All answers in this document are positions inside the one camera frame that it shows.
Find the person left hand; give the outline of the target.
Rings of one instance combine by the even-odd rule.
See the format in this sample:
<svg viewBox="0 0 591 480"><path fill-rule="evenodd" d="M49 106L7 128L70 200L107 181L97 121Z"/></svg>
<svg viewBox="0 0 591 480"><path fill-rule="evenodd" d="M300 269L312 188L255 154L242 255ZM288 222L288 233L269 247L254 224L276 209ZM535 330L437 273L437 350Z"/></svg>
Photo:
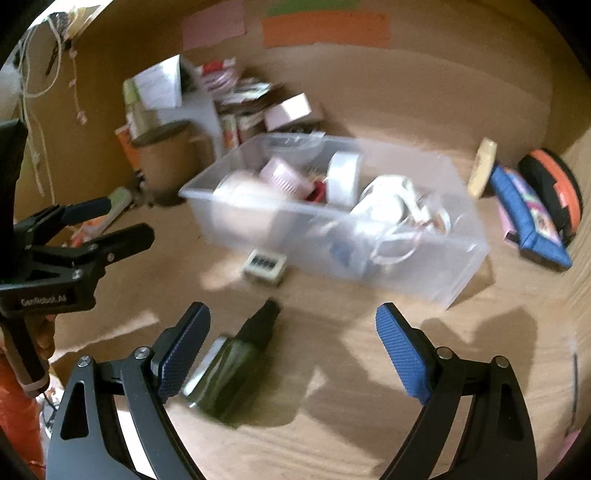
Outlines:
<svg viewBox="0 0 591 480"><path fill-rule="evenodd" d="M30 318L30 333L36 353L45 361L55 352L55 319L55 315Z"/></svg>

